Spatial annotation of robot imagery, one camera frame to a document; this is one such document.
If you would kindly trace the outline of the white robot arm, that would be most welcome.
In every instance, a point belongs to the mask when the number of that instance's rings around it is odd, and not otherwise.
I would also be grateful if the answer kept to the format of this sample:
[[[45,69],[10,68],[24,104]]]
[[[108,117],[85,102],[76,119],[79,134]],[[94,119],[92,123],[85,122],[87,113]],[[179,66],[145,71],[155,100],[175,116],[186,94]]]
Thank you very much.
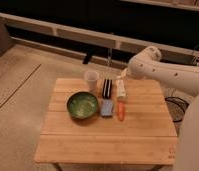
[[[165,101],[176,104],[184,113],[174,119],[181,125],[172,171],[199,171],[199,65],[164,63],[161,58],[157,47],[148,46],[129,60],[124,74],[155,79],[194,97],[190,103],[174,96]]]

